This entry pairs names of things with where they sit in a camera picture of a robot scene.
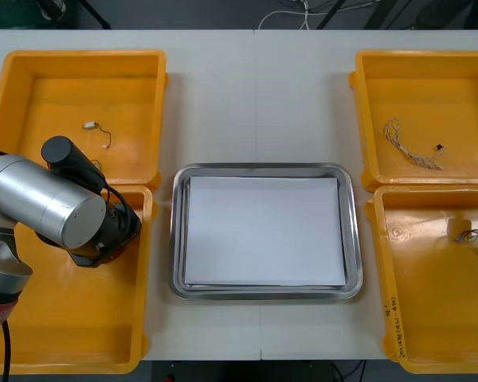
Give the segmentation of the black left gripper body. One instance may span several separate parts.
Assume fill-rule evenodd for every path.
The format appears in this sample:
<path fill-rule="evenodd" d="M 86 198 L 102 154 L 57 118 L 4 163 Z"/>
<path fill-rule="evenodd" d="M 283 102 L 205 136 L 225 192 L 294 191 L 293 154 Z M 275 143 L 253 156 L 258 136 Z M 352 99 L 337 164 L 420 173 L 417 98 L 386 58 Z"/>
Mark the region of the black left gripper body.
<path fill-rule="evenodd" d="M 71 250 L 71 258 L 79 267 L 98 267 L 117 258 L 139 234 L 141 221 L 134 211 L 122 203 L 108 203 L 103 223 L 83 246 Z"/>

